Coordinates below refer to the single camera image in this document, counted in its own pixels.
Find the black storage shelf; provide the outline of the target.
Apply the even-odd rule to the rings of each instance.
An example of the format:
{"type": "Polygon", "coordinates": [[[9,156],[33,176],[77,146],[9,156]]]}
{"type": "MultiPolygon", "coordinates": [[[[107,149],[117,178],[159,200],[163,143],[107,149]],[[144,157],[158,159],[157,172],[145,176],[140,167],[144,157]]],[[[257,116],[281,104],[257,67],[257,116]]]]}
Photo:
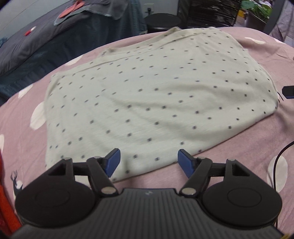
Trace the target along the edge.
{"type": "Polygon", "coordinates": [[[240,8],[236,0],[182,0],[177,15],[185,28],[232,27],[240,8]]]}

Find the pink polka dot bedsheet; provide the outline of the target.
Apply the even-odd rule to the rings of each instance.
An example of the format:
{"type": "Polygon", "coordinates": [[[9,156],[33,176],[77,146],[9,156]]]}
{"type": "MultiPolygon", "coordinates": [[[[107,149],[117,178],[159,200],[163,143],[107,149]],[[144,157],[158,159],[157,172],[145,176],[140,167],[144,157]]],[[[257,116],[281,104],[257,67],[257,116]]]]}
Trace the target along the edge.
{"type": "MultiPolygon", "coordinates": [[[[272,76],[276,87],[293,84],[293,48],[260,31],[225,27],[272,76]]],[[[1,106],[1,153],[6,196],[15,194],[45,170],[46,124],[43,115],[46,76],[21,90],[1,106]]],[[[236,159],[265,181],[271,178],[279,153],[277,188],[283,199],[279,228],[293,232],[293,100],[280,99],[276,113],[228,141],[202,153],[215,162],[236,159]]]]}

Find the small red white item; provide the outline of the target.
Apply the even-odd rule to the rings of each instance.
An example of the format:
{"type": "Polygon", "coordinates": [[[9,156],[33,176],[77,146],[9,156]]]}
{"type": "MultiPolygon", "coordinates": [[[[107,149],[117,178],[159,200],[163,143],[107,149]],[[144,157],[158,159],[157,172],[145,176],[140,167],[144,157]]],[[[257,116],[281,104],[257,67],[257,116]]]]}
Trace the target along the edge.
{"type": "Polygon", "coordinates": [[[28,36],[30,33],[32,33],[36,29],[36,26],[32,27],[30,30],[28,30],[24,35],[28,36]]]}

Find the red folded garment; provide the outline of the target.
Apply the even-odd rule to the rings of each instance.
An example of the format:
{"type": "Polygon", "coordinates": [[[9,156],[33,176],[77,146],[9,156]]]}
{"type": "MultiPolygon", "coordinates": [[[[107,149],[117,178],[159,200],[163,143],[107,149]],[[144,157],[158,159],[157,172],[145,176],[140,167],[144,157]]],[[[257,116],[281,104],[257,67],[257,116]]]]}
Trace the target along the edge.
{"type": "Polygon", "coordinates": [[[0,189],[1,189],[1,232],[5,236],[11,236],[15,233],[18,229],[21,228],[21,222],[16,215],[13,207],[11,206],[8,197],[6,196],[6,190],[2,183],[3,180],[3,160],[1,156],[1,175],[0,175],[0,189]]]}

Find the black round stool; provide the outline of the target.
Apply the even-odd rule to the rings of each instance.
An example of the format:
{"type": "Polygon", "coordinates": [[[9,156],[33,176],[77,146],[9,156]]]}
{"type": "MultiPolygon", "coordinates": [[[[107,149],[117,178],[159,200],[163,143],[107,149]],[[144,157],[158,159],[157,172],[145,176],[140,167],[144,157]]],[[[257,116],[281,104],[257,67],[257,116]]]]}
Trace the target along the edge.
{"type": "Polygon", "coordinates": [[[147,32],[163,32],[173,27],[181,27],[181,20],[177,15],[169,13],[154,13],[144,18],[147,32]]]}

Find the grey blanket bed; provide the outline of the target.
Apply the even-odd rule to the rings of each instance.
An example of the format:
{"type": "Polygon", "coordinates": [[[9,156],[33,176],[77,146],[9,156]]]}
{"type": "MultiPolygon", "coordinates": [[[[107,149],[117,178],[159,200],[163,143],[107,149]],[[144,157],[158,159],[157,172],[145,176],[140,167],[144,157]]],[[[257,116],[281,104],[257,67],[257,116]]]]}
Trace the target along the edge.
{"type": "Polygon", "coordinates": [[[13,71],[48,41],[73,27],[77,22],[89,18],[91,14],[103,15],[117,20],[122,17],[128,6],[128,1],[84,2],[83,7],[64,18],[58,18],[60,13],[74,3],[74,1],[68,1],[9,37],[1,46],[1,75],[13,71]],[[24,34],[34,26],[36,29],[25,36],[24,34]]]}

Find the cream dotted shirt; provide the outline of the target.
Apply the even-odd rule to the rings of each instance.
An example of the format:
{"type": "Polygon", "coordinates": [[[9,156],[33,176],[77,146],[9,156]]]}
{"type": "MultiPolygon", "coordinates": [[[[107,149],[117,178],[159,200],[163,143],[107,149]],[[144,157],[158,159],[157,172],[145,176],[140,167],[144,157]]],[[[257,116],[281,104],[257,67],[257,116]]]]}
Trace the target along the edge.
{"type": "Polygon", "coordinates": [[[277,107],[271,76],[231,35],[172,28],[51,77],[45,164],[118,148],[112,180],[122,180],[174,163],[181,148],[210,149],[277,107]]]}

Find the teal bed skirt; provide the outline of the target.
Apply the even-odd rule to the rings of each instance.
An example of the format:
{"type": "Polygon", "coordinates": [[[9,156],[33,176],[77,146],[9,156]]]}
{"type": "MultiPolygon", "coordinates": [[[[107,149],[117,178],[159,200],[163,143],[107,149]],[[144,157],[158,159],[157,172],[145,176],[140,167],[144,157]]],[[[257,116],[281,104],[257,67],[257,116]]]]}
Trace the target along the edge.
{"type": "Polygon", "coordinates": [[[48,41],[13,71],[1,75],[1,104],[72,59],[105,44],[145,32],[139,1],[128,1],[124,14],[117,20],[91,14],[48,41]]]}

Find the red cloth on bed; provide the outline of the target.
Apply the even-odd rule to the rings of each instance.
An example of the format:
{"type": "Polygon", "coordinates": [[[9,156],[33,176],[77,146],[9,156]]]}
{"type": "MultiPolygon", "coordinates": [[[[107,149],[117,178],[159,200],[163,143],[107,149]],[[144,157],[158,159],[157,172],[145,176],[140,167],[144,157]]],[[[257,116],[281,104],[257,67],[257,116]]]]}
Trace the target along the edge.
{"type": "Polygon", "coordinates": [[[60,13],[58,18],[64,18],[65,16],[69,15],[70,13],[72,13],[72,12],[76,11],[77,9],[83,7],[84,4],[85,4],[85,2],[82,1],[82,0],[74,1],[74,3],[71,6],[69,6],[62,13],[60,13]]]}

